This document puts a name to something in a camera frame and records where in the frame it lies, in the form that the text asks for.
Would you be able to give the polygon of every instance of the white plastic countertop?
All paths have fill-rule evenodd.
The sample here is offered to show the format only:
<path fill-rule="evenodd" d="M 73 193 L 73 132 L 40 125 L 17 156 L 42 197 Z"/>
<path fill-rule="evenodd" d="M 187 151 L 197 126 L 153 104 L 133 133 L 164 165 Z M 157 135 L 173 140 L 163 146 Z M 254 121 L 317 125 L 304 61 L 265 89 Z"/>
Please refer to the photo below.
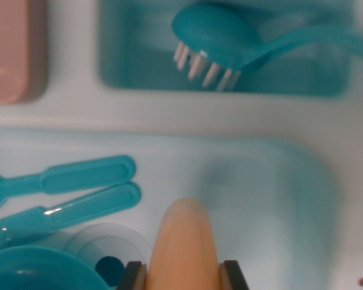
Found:
<path fill-rule="evenodd" d="M 97 76 L 97 1 L 50 1 L 50 81 L 38 101 L 0 106 L 0 127 L 213 137 L 280 137 L 311 148 L 342 188 L 331 289 L 363 277 L 363 61 L 336 100 L 253 94 L 127 91 Z M 356 25 L 363 29 L 363 0 Z"/>

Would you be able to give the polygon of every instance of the teal sink basin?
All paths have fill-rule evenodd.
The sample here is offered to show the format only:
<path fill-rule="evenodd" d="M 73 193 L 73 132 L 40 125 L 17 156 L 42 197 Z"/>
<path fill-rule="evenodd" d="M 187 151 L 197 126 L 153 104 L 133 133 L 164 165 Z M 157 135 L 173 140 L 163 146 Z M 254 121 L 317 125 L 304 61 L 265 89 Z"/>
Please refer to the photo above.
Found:
<path fill-rule="evenodd" d="M 104 83 L 116 89 L 202 91 L 205 73 L 190 82 L 189 70 L 179 72 L 172 60 L 178 40 L 171 22 L 194 2 L 198 1 L 99 1 L 99 73 Z M 216 2 L 237 5 L 264 40 L 305 25 L 351 26 L 354 13 L 353 0 Z M 336 97 L 346 89 L 349 63 L 349 55 L 327 45 L 299 48 L 258 72 L 242 73 L 235 92 Z"/>

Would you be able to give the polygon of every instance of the spoon handle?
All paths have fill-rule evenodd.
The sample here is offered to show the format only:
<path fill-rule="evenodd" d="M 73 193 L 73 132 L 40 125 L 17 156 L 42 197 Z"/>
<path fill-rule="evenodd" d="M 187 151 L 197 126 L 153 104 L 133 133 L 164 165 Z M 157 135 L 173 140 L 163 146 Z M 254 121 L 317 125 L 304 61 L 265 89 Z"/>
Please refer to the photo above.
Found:
<path fill-rule="evenodd" d="M 337 45 L 363 58 L 363 35 L 339 27 L 315 26 L 295 30 L 267 43 L 259 50 L 255 60 L 263 56 L 273 60 L 312 43 Z"/>
<path fill-rule="evenodd" d="M 137 185 L 126 183 L 94 192 L 52 208 L 35 207 L 0 219 L 0 249 L 31 243 L 55 231 L 134 207 Z"/>
<path fill-rule="evenodd" d="M 38 175 L 6 179 L 2 189 L 6 197 L 44 192 L 55 195 L 77 190 L 123 184 L 136 173 L 128 156 L 96 159 L 54 166 Z"/>

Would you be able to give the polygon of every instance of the teal plastic bowl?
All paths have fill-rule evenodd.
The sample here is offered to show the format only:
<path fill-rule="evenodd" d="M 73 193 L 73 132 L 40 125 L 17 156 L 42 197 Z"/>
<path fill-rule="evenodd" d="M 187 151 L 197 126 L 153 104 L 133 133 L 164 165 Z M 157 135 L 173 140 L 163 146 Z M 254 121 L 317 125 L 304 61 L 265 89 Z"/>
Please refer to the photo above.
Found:
<path fill-rule="evenodd" d="M 0 290 L 108 290 L 97 272 L 77 258 L 49 248 L 0 251 Z"/>

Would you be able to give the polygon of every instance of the teal toy utensil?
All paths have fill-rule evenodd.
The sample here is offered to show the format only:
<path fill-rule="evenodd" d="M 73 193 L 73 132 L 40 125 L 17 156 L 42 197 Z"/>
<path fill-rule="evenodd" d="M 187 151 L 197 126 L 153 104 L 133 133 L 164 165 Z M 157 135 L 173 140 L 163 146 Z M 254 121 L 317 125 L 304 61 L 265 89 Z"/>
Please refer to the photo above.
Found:
<path fill-rule="evenodd" d="M 188 74 L 194 80 L 212 63 L 203 81 L 207 88 L 226 71 L 217 91 L 233 90 L 242 71 L 255 71 L 267 62 L 303 45 L 320 42 L 337 45 L 363 57 L 363 36 L 339 27 L 307 27 L 263 43 L 257 30 L 229 6 L 195 4 L 180 11 L 172 29 L 181 40 L 174 55 L 182 70 L 191 56 Z"/>
<path fill-rule="evenodd" d="M 30 243 L 51 233 L 134 207 L 137 185 L 126 183 L 74 199 L 52 208 L 35 207 L 0 219 L 0 249 Z"/>
<path fill-rule="evenodd" d="M 128 156 L 115 156 L 63 166 L 19 178 L 0 176 L 0 206 L 7 198 L 44 192 L 48 195 L 123 184 L 136 173 L 134 161 Z"/>

